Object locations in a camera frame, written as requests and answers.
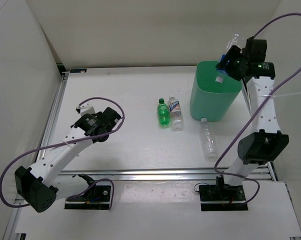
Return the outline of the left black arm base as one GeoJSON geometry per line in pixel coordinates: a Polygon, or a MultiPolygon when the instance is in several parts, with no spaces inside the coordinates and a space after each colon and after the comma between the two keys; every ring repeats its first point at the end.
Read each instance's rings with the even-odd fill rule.
{"type": "Polygon", "coordinates": [[[65,200],[66,210],[110,210],[113,206],[115,184],[109,178],[94,180],[86,174],[79,174],[88,184],[84,192],[65,200]]]}

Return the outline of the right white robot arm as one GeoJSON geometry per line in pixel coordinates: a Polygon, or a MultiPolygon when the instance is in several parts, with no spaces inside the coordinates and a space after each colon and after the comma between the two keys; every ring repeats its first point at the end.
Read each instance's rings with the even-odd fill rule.
{"type": "Polygon", "coordinates": [[[249,38],[244,48],[232,45],[215,66],[216,70],[242,83],[249,109],[250,134],[237,145],[237,159],[216,181],[215,195],[228,199],[250,173],[274,161],[289,143],[277,121],[271,92],[275,83],[275,66],[266,62],[267,42],[249,38]]]}

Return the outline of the small bottle blue label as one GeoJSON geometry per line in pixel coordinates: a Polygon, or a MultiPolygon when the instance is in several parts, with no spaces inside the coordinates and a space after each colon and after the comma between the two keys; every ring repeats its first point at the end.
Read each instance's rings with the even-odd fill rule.
{"type": "MultiPolygon", "coordinates": [[[[225,50],[223,50],[220,60],[218,62],[224,59],[225,55],[228,53],[232,46],[237,46],[240,49],[243,48],[243,38],[239,33],[232,34],[231,39],[228,41],[226,48],[225,50]]],[[[217,72],[218,75],[215,81],[218,83],[222,83],[224,81],[224,78],[227,76],[227,73],[225,72],[225,70],[220,70],[219,68],[217,68],[217,72]]]]}

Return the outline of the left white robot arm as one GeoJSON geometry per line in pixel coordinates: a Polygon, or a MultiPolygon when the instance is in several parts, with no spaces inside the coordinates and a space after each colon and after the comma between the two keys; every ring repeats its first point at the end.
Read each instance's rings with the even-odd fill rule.
{"type": "Polygon", "coordinates": [[[97,182],[91,177],[78,174],[62,180],[58,175],[84,149],[106,141],[120,119],[121,116],[110,107],[97,113],[82,114],[61,146],[53,147],[42,160],[28,168],[21,166],[15,171],[17,193],[38,213],[62,198],[92,199],[97,182]]]}

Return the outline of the tall clear plastic bottle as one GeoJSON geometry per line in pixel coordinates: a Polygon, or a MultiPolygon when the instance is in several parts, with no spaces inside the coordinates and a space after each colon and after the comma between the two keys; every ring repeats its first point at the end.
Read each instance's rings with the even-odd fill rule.
{"type": "Polygon", "coordinates": [[[215,135],[206,118],[200,120],[200,139],[205,159],[209,162],[215,162],[218,159],[215,135]]]}

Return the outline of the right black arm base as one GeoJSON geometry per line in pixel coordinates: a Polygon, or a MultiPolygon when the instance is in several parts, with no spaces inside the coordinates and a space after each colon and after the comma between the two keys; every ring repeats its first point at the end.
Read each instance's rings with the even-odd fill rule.
{"type": "Polygon", "coordinates": [[[243,186],[225,184],[221,175],[216,177],[215,184],[200,182],[193,190],[199,194],[202,212],[248,210],[243,186]]]}

